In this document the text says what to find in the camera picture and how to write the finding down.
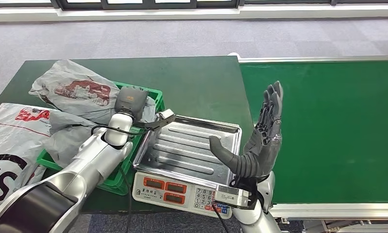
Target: red digital display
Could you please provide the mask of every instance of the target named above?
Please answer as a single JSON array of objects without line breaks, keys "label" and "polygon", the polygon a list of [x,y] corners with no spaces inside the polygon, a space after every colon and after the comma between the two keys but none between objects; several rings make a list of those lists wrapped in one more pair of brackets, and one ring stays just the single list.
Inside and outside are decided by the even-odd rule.
[{"label": "red digital display", "polygon": [[174,193],[165,193],[164,200],[182,205],[185,201],[185,196]]},{"label": "red digital display", "polygon": [[144,177],[144,186],[158,188],[158,189],[164,189],[165,182],[162,180]]},{"label": "red digital display", "polygon": [[185,193],[186,192],[186,185],[179,184],[179,183],[167,182],[167,184],[165,185],[165,190],[177,192],[177,193]]}]

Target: robotic arm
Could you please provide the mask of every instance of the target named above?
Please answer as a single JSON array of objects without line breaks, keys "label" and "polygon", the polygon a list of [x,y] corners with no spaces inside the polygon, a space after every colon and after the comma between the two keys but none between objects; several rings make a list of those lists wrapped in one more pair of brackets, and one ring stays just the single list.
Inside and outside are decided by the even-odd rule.
[{"label": "robotic arm", "polygon": [[276,81],[264,91],[260,116],[244,147],[243,156],[222,147],[217,137],[209,137],[211,152],[236,175],[231,186],[251,194],[246,207],[234,206],[236,208],[232,209],[244,233],[281,232],[269,208],[275,185],[272,168],[282,142],[282,100],[283,89]]},{"label": "robotic arm", "polygon": [[97,130],[79,148],[62,171],[13,193],[0,206],[0,233],[65,233],[79,216],[94,188],[102,183],[132,150],[129,140],[134,124],[159,129],[175,120],[166,110],[149,127],[138,123],[148,92],[123,87],[115,103],[116,114],[108,127]]},{"label": "robotic arm", "polygon": [[[79,216],[86,198],[130,153],[129,140],[134,125],[157,130],[175,120],[171,110],[159,113],[153,123],[139,123],[148,93],[123,87],[115,104],[117,114],[108,126],[97,130],[79,148],[78,154],[62,171],[13,193],[0,206],[0,233],[65,233]],[[260,117],[245,155],[237,156],[211,136],[210,149],[236,174],[232,187],[250,193],[233,207],[244,233],[280,233],[269,213],[275,184],[272,168],[281,146],[281,111],[283,90],[279,82],[264,92]]]}]

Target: black cable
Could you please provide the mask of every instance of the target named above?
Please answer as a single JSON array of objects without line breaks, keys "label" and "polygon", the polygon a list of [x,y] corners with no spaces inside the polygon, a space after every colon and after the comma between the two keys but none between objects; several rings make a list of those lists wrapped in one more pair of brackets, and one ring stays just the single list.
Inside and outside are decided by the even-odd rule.
[{"label": "black cable", "polygon": [[133,133],[133,132],[128,132],[128,131],[125,131],[125,130],[121,130],[119,128],[114,128],[114,127],[110,127],[110,126],[106,126],[106,125],[96,125],[96,126],[92,127],[91,135],[94,134],[94,130],[97,129],[97,128],[107,128],[107,129],[110,129],[110,130],[115,130],[115,131],[118,131],[118,132],[121,132],[121,133],[126,133],[126,134],[129,134],[129,135],[143,135],[143,134],[146,134],[149,131],[149,130],[145,130],[144,132],[141,132],[141,133]]},{"label": "black cable", "polygon": [[218,218],[219,218],[219,220],[221,221],[222,225],[224,226],[225,231],[226,231],[227,233],[230,233],[230,232],[228,231],[227,225],[225,225],[224,220],[222,220],[221,215],[219,215],[217,209],[215,208],[215,204],[212,204],[212,208],[214,209],[215,213],[217,213]]},{"label": "black cable", "polygon": [[131,187],[127,181],[127,177],[125,176],[125,172],[122,170],[121,167],[119,167],[119,171],[121,172],[122,176],[124,177],[124,180],[125,180],[125,183],[127,185],[127,188],[128,188],[128,197],[129,197],[129,200],[128,200],[128,218],[127,218],[127,226],[126,226],[126,230],[125,230],[125,233],[128,233],[129,231],[129,227],[131,225],[131,218],[132,218],[132,213],[131,213],[131,203],[132,203],[132,197],[131,197]]}]

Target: stainless steel tray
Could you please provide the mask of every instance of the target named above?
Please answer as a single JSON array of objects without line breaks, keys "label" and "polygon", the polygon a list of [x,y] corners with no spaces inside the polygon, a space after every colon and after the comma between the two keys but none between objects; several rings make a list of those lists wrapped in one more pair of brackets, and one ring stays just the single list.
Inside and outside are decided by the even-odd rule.
[{"label": "stainless steel tray", "polygon": [[241,134],[241,128],[235,124],[177,116],[160,132],[149,132],[144,137],[133,166],[212,188],[227,185],[233,174],[211,153],[208,138],[220,138],[225,148],[238,154]]}]

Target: black robot arm segment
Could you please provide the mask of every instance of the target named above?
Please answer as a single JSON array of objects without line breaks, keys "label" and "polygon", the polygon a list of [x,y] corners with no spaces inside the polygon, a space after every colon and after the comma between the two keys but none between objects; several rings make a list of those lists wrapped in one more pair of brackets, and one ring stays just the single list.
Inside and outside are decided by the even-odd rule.
[{"label": "black robot arm segment", "polygon": [[148,91],[142,88],[123,87],[118,93],[117,101],[115,101],[115,111],[129,114],[134,118],[134,122],[138,122],[142,118],[147,97]]},{"label": "black robot arm segment", "polygon": [[269,176],[282,142],[281,114],[283,89],[279,81],[264,91],[258,122],[244,147],[244,155],[237,156],[224,148],[215,136],[209,137],[211,152],[240,177]]},{"label": "black robot arm segment", "polygon": [[49,232],[74,204],[74,201],[50,187],[38,185],[3,213],[0,218],[0,233]]}]

